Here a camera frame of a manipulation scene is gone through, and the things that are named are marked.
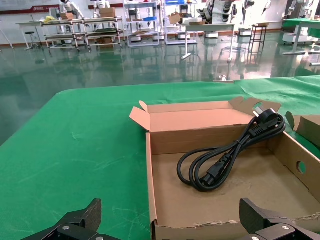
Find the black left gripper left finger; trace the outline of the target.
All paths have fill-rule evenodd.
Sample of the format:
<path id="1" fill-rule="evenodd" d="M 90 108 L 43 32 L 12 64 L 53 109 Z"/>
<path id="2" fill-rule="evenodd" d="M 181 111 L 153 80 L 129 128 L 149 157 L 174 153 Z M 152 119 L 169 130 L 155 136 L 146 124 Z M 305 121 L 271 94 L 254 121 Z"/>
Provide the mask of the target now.
<path id="1" fill-rule="evenodd" d="M 66 213 L 54 226 L 26 237 L 27 240 L 109 240 L 98 233 L 102 222 L 102 201 L 95 198 L 84 209 Z"/>

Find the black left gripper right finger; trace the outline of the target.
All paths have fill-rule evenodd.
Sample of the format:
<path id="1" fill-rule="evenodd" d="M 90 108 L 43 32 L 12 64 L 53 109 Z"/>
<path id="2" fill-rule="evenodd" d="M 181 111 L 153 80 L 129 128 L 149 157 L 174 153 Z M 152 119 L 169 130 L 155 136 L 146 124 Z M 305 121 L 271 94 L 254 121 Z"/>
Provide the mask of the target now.
<path id="1" fill-rule="evenodd" d="M 320 235 L 297 226 L 279 212 L 255 205 L 249 198 L 239 201 L 239 219 L 248 232 L 242 240 L 318 240 Z"/>

